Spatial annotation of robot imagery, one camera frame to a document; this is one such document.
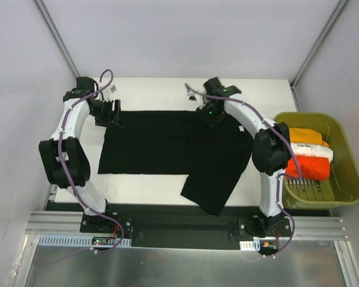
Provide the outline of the black t shirt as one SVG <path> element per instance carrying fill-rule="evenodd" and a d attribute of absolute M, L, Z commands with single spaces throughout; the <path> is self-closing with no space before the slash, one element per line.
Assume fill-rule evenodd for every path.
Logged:
<path fill-rule="evenodd" d="M 209 127 L 193 111 L 123 111 L 107 127 L 100 174 L 187 175 L 181 196 L 219 216 L 251 158 L 254 140 L 230 115 Z"/>

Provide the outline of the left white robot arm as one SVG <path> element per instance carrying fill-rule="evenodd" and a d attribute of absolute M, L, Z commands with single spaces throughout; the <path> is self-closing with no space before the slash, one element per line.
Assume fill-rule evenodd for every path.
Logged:
<path fill-rule="evenodd" d="M 87 117 L 100 127 L 123 125 L 119 100 L 105 97 L 116 91 L 109 81 L 104 86 L 90 77 L 78 77 L 76 86 L 63 96 L 63 114 L 50 139 L 38 145 L 49 183 L 67 190 L 80 203 L 87 222 L 103 233 L 114 227 L 114 217 L 104 196 L 92 183 L 89 159 L 80 143 Z"/>

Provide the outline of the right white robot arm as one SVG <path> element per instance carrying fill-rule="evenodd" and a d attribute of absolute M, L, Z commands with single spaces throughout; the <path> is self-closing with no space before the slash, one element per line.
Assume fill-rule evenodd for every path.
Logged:
<path fill-rule="evenodd" d="M 254 139 L 251 158 L 260 172 L 261 198 L 259 215 L 245 224 L 245 231 L 264 238 L 276 232 L 284 221 L 282 176 L 291 158 L 290 133 L 285 123 L 276 123 L 252 106 L 236 86 L 224 86 L 214 77 L 204 84 L 204 93 L 186 85 L 188 94 L 203 99 L 197 108 L 207 125 L 214 126 L 230 115 Z"/>

